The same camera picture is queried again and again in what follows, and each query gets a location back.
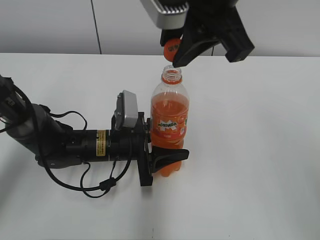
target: mirinda bottle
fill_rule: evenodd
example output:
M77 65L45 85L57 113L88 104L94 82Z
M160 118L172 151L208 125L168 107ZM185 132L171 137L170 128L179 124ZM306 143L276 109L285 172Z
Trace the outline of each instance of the mirinda bottle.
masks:
M151 98L151 144L164 149L182 149L187 132L189 96L182 85L180 68L168 65L163 69L161 83ZM160 170L164 177L178 171L181 161Z

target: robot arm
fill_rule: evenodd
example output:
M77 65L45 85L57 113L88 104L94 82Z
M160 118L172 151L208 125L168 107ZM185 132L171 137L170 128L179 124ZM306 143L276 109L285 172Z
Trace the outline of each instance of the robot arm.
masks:
M162 29L160 44L181 38L173 66L184 67L205 50L222 44L229 62L244 60L255 48L238 14L238 0L140 0Z

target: black wire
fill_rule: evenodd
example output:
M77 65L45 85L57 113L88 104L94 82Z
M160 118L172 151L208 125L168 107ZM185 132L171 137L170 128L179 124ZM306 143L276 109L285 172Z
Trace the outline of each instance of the black wire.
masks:
M16 85L13 86L14 90L22 97L22 99L25 101L26 103L26 107L30 112L31 118L32 118L32 123L33 123L33 128L34 128L34 134L35 134L35 138L37 141L37 146L38 146L38 152L39 152L39 156L40 156L40 160L43 162L43 166L45 171L48 173L49 177L57 184L59 184L60 186L66 188L66 189L70 189L70 190L74 190L74 191L79 191L82 192L83 189L81 187L76 187L76 186L72 186L69 184L66 184L62 181L60 181L58 178L56 178L56 176L52 173L47 160L45 158L45 155L43 153L43 147L42 147L42 139L41 139L41 135L39 132L39 126L38 126L38 120L37 120L37 116L36 116L36 112L34 110L34 107L32 106L32 103L30 102L29 98L24 94L23 91L21 91ZM88 187L88 188L84 188L85 191L96 191L96 190L100 190L99 186L95 186L95 187Z
M119 174L119 176L115 178L116 181L119 181L126 174L132 160L132 140L130 136L129 136L129 145L130 145L130 150L129 150L128 160L126 161L126 164L122 172Z
M27 119L27 117L22 117L19 121L14 122L14 123L11 123L9 126L1 129L1 130L0 130L0 134L3 133L3 132L8 131L8 130L10 130L10 129L13 129L13 128L17 127L17 126L19 126L20 124L24 123L24 122L26 121L26 119Z
M68 114L78 114L80 117L82 117L82 119L84 120L83 130L86 130L86 129L87 129L87 126L88 126L87 120L85 119L84 116L82 116L81 113L79 113L79 112L77 112L77 111L67 111L67 112L62 113L62 114L54 114L54 113L49 112L49 115L50 115L51 117L56 118L56 119L63 118L63 117L65 117L65 116L67 116Z
M80 187L81 187L81 189L82 189L82 192L84 193L84 195L86 195L87 197L92 198L92 199L101 198L102 196L104 196L105 194L108 193L107 190L105 190L104 193L102 193L102 194L100 194L100 195L98 195L98 196L92 196L92 195L88 194L87 191L85 190L85 188L84 188L84 177L85 177L85 175L87 174L87 172L90 170L91 165L90 165L90 163L87 162L87 161L85 161L85 162L83 162L83 163L84 163L84 164L87 164L87 165L88 165L88 168L84 171L84 173L82 174L81 179L80 179Z
M114 180L117 182L119 181L125 174L126 172L128 171L128 168L130 166L130 163L131 163L131 160L132 160L132 140L131 140L131 137L129 137L129 146L130 146L130 149L129 149L129 155L128 155L128 160L124 166L124 169L122 170L122 172L119 174L118 177L116 177ZM112 173L114 172L114 169L116 167L116 163L117 163L117 158L113 161L113 164L112 164L112 170L111 170L111 173L110 173L110 177L109 177L109 180L111 180L113 177L112 177ZM91 168L91 165L89 162L85 161L84 164L87 164L88 165L88 168L84 171L84 173L82 174L81 176L81 179L80 179L80 187L82 189L82 192L89 198L92 198L92 199L97 199L97 198L100 198L102 196L104 196L105 194L107 194L110 190L110 187L108 190L105 190L104 193L102 193L101 195L98 195L98 196L92 196L90 194L87 193L86 189L84 188L84 178L85 178L85 175L87 174L87 172L90 170Z

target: yellow label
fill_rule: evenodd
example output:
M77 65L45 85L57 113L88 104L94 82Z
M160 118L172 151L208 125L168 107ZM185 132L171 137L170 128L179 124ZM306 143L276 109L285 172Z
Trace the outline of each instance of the yellow label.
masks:
M95 155L104 157L106 155L106 130L96 131Z

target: orange liquid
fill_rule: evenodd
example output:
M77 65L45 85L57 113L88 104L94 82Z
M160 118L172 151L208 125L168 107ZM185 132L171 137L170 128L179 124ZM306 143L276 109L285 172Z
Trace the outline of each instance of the orange liquid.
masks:
M150 131L153 146L164 149L182 149L187 131L189 100L176 92L163 92L151 100L152 126ZM177 123L174 130L166 129L165 133L157 128L161 122ZM178 161L160 169L163 177L168 177L173 171L178 171L182 162Z

